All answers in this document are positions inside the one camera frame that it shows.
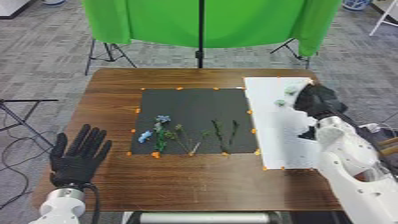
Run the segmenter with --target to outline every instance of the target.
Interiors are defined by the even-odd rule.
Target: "black mat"
[[[203,141],[197,154],[222,153],[220,141],[215,136],[215,127],[212,120],[222,122],[224,145],[229,153],[252,153],[258,149],[256,135],[252,134],[252,121],[247,114],[249,105],[243,90],[240,89],[149,89],[142,93],[140,114],[135,126],[135,135],[132,143],[133,154],[149,154],[155,149],[155,137],[140,144],[140,133],[153,131],[155,117],[171,116],[171,122],[165,129],[174,131],[178,124],[183,125],[188,138],[196,143],[201,141],[201,131],[212,131],[210,137]],[[233,121],[238,122],[236,137],[229,147],[229,138],[233,134]],[[174,140],[167,140],[164,154],[185,154],[185,150]]]

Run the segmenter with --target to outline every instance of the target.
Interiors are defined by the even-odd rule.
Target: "white paper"
[[[299,92],[311,79],[291,78],[245,78],[245,96],[252,110],[258,144],[263,156],[263,165],[268,169],[307,169],[316,167],[320,145],[316,141],[297,136],[309,130],[316,120],[293,109]],[[290,96],[286,88],[297,87]]]

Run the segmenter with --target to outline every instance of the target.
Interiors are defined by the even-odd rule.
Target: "green screen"
[[[300,41],[318,51],[339,0],[206,0],[204,47],[231,48]],[[197,47],[199,0],[84,0],[94,38]]]

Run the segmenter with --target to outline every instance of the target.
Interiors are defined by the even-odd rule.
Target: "carpet floor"
[[[364,124],[382,122],[398,111],[398,29],[382,25],[373,37],[368,36],[380,14],[371,8],[363,12],[339,10],[329,35],[313,57],[311,70],[322,83],[338,91],[350,107],[348,116]],[[84,76],[91,30],[78,0],[68,0],[59,7],[37,1],[14,20],[0,21],[0,98],[55,98],[43,103],[30,118],[30,124],[50,139],[66,128],[75,107],[92,76]],[[98,44],[96,54],[103,52]],[[286,49],[270,55],[279,45],[235,49],[208,49],[208,68],[304,68]],[[196,49],[140,41],[123,46],[130,58],[142,68],[196,67]],[[100,67],[130,67],[126,60],[116,63],[94,62],[91,74]],[[13,103],[18,114],[30,105]],[[0,126],[13,120],[0,112]],[[387,121],[398,127],[398,116]],[[23,127],[0,133],[0,152],[14,141],[11,137],[32,134]],[[7,154],[7,163],[43,153],[32,141],[18,142]],[[23,163],[16,169],[28,176],[28,191],[43,175],[48,156]],[[0,204],[20,193],[25,180],[9,170],[0,171]],[[39,216],[27,194],[0,210],[0,222],[28,223]],[[119,223],[121,214],[105,213],[101,223]]]

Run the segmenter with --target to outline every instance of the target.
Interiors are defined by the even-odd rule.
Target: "black glove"
[[[107,136],[107,131],[100,131],[85,124],[66,152],[68,137],[60,133],[57,143],[50,153],[52,171],[50,180],[55,187],[75,184],[82,187],[91,183],[98,166],[107,158],[112,141],[107,141],[103,148],[100,146]]]
[[[348,107],[339,102],[334,91],[322,85],[307,85],[295,101],[295,110],[304,111],[307,116],[322,119],[334,116],[334,111],[341,114]]]

